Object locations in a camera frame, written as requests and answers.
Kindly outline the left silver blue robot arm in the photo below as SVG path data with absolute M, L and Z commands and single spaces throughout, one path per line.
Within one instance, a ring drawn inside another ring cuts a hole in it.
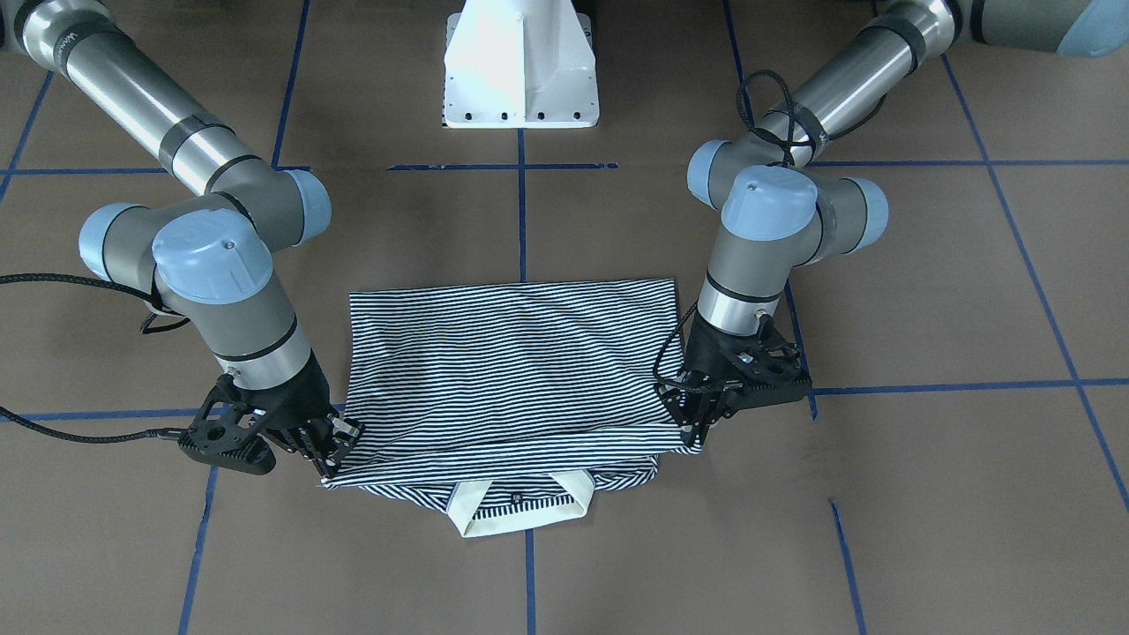
M 1106 56 L 1124 47 L 1124 1 L 891 1 L 834 59 L 782 93 L 739 141 L 706 142 L 688 165 L 688 189 L 721 217 L 674 377 L 654 388 L 700 449 L 723 418 L 803 400 L 811 375 L 774 329 L 795 268 L 847 256 L 886 232 L 890 205 L 866 179 L 807 172 L 835 140 L 870 120 L 924 62 L 961 41 L 1057 56 Z

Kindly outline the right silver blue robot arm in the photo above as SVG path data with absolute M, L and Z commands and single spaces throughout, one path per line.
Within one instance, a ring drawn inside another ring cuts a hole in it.
M 277 169 L 165 72 L 102 1 L 5 1 L 3 45 L 80 90 L 186 191 L 174 205 L 105 205 L 79 232 L 81 284 L 146 303 L 201 337 L 221 373 L 160 438 L 203 466 L 266 475 L 275 451 L 329 482 L 362 440 L 274 266 L 327 229 L 332 205 L 307 169 Z

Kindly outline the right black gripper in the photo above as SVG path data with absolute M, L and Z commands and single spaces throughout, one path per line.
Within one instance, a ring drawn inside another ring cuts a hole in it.
M 222 374 L 215 385 L 237 390 L 261 423 L 259 435 L 309 459 L 323 479 L 334 478 L 362 440 L 364 423 L 344 417 L 330 403 L 329 381 L 320 364 L 306 364 L 275 388 L 243 389 L 231 374 Z

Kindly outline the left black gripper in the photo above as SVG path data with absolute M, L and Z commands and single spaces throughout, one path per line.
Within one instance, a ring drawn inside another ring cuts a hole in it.
M 654 360 L 654 390 L 660 403 L 680 423 L 680 437 L 686 449 L 703 445 L 714 424 L 729 418 L 725 403 L 727 391 L 737 388 L 733 367 L 725 353 L 754 343 L 778 343 L 786 340 L 774 329 L 773 318 L 755 318 L 754 334 L 734 336 L 710 325 L 704 318 L 693 318 L 682 364 L 674 377 L 662 377 L 660 360 L 669 343 L 662 345 Z

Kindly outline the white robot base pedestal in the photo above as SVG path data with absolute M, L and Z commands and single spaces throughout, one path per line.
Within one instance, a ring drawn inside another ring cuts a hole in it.
M 464 3 L 446 20 L 444 127 L 596 127 L 590 17 L 579 1 Z

